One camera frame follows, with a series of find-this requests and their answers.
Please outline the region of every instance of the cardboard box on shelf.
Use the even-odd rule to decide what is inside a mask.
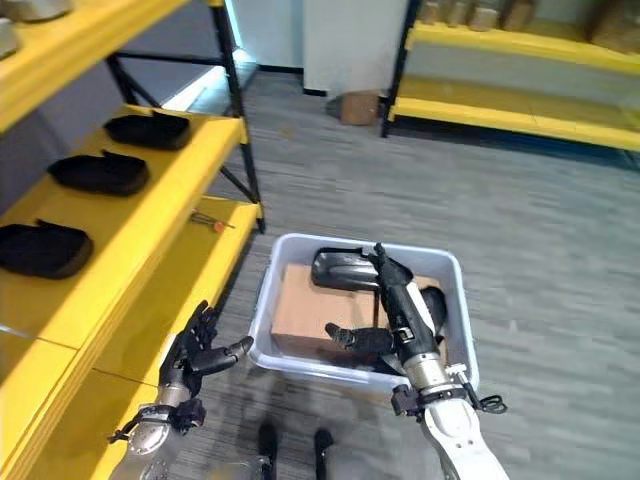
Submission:
[[[498,4],[495,1],[478,1],[469,15],[469,29],[488,32],[498,23]]]
[[[640,52],[640,2],[603,3],[587,26],[590,42],[622,53]]]
[[[433,25],[440,20],[440,2],[438,0],[424,0],[419,19],[427,25]]]
[[[469,16],[471,2],[469,0],[448,0],[444,4],[444,18],[447,25],[457,27],[464,24]]]
[[[534,0],[512,0],[502,15],[502,28],[510,32],[522,32],[529,26],[535,13]]]

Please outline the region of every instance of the cable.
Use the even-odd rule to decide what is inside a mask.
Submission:
[[[496,415],[506,413],[507,410],[509,410],[509,407],[507,407],[502,400],[501,395],[490,395],[488,397],[484,397],[480,402],[478,402],[478,406],[480,408],[477,408],[475,405],[474,408],[484,413],[494,413]]]
[[[506,413],[507,410],[509,410],[509,407],[507,407],[502,400],[501,395],[489,395],[488,397],[484,397],[480,400],[470,383],[463,383],[462,386],[467,391],[471,405],[475,410],[480,410],[485,413],[493,413],[496,415]]]

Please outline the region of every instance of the metal shelving unit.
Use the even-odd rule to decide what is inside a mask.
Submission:
[[[474,32],[464,25],[425,25],[416,20],[420,5],[420,0],[408,2],[382,137],[389,134],[397,116],[405,116],[640,150],[640,112],[636,110],[442,78],[404,76],[409,53],[419,42],[527,55],[627,75],[640,75],[640,55],[587,43],[575,28],[552,22],[534,22],[526,32]]]
[[[2,422],[3,479],[43,478],[43,472],[52,479],[106,478],[122,452],[121,446],[108,447],[103,429],[117,428],[124,414],[153,400],[165,344],[201,300],[215,304],[223,295],[254,227],[265,230],[224,1],[208,1],[220,58],[116,51],[187,2],[79,0],[65,17],[19,25],[24,47],[0,64],[2,131],[105,56],[127,104],[116,116],[161,109],[123,68],[123,57],[221,65],[231,97],[230,117],[171,112],[191,123],[192,138],[179,151],[119,144],[102,128],[77,150],[144,159],[151,178],[142,192],[94,195],[44,176],[0,218],[0,225],[43,218],[81,228],[95,244],[83,270],[64,280],[0,270],[0,345],[7,357],[0,404],[3,418],[10,419]],[[139,106],[139,98],[151,107]],[[248,185],[224,165],[236,146]],[[218,172],[248,202],[203,197]],[[234,228],[217,233],[188,222],[194,208]],[[145,340],[133,348],[138,334]],[[142,366],[139,371],[122,368],[123,348]],[[88,397],[91,405],[78,415],[77,405]],[[105,413],[114,402],[128,410]],[[82,455],[67,455],[80,444]]]

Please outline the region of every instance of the black shelf frame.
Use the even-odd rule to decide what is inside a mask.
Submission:
[[[380,130],[380,136],[382,138],[387,138],[393,124],[393,120],[390,120],[389,117],[391,116],[391,110],[396,103],[396,98],[398,97],[400,80],[402,79],[404,66],[407,62],[407,57],[409,56],[409,50],[407,49],[407,38],[409,37],[409,32],[413,28],[413,25],[416,23],[421,5],[422,0],[409,0],[407,2],[407,11],[404,16],[404,23],[402,25],[402,32],[400,34],[400,42],[398,43],[398,51],[396,53],[396,61],[393,66],[393,77],[391,80],[391,86],[389,87],[387,100],[384,104],[382,128]]]
[[[195,65],[209,65],[224,67],[227,84],[229,86],[229,96],[231,100],[230,113],[234,118],[241,118],[244,122],[245,135],[240,143],[240,151],[244,163],[244,170],[247,176],[248,185],[245,185],[226,166],[220,168],[220,173],[224,175],[247,199],[254,204],[261,206],[262,214],[258,218],[258,230],[260,233],[266,231],[266,221],[264,218],[264,207],[260,197],[260,187],[258,175],[256,173],[255,162],[253,160],[253,150],[249,136],[249,125],[245,116],[244,102],[242,100],[242,89],[238,81],[236,65],[233,61],[233,46],[231,24],[229,14],[223,0],[210,0],[209,10],[213,27],[220,46],[221,57],[205,57],[200,55],[176,55],[164,53],[147,53],[132,50],[119,50],[106,58],[107,67],[122,95],[123,100],[130,105],[139,105],[138,96],[147,102],[151,107],[162,108],[153,95],[151,95],[135,78],[133,78],[124,68],[122,58],[154,60],[159,62],[189,63]]]

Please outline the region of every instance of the black shoe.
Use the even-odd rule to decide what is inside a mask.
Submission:
[[[316,479],[327,478],[327,467],[324,463],[324,451],[333,445],[333,436],[326,428],[320,428],[313,436],[313,448],[316,453]]]
[[[262,467],[264,480],[275,480],[276,458],[278,457],[278,432],[269,420],[265,420],[258,430],[258,455],[268,457],[271,465]]]

